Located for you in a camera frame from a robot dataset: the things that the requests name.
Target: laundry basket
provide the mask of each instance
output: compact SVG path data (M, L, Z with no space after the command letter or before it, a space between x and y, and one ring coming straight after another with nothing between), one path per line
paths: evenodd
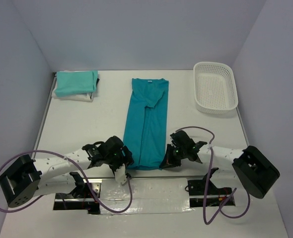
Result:
M197 110L223 114L238 105L235 79L231 68L223 63L199 62L194 66Z

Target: black bracket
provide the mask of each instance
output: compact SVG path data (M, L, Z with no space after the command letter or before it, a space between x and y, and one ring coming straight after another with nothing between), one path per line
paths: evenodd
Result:
M243 187L256 198L263 198L280 177L277 168L254 146L248 146L232 164Z
M86 185L90 185L83 181L83 178L79 175L79 173L70 172L69 174L73 177L73 179L75 179L76 185L76 187L70 192L70 195L72 195L74 198L78 198L80 195L83 195L83 191L86 189Z
M196 180L188 180L188 192L190 196L204 196L204 190L206 185L206 180L210 179L212 175L218 170L218 168L211 169L211 175L207 178L207 174L203 177L203 179ZM231 194L230 187L217 188L210 180L208 185L208 195L220 195L220 194Z

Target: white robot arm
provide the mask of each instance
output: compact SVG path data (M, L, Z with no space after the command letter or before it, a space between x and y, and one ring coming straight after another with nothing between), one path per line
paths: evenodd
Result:
M119 184L127 181L126 167L133 163L132 153L116 136L106 142L87 144L66 154L83 170L109 165ZM0 185L10 208L25 204L32 197L50 193L70 193L77 186L84 186L75 165L60 157L31 159L24 155L0 175Z
M172 144L167 145L160 168L181 166L183 159L198 163L210 161L210 145L206 142L195 143L183 130L170 136ZM234 170L242 186L256 198L263 198L280 176L276 167L254 146L243 150L213 146L213 150L217 166Z

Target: light purple wall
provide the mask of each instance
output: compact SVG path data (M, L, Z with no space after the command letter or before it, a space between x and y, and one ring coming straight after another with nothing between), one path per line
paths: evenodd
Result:
M293 238L293 0L267 0L233 65L249 142L281 171L276 198Z
M13 0L53 70L232 65L265 0Z
M51 71L10 0L0 0L0 166L33 148ZM0 189L0 206L6 201ZM0 213L0 230L5 215Z

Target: folded teal shirt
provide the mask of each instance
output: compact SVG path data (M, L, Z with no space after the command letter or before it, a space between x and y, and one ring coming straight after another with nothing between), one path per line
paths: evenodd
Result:
M165 155L168 84L165 79L132 79L123 142L132 152L129 169L159 169Z
M57 97L96 91L98 71L57 72Z

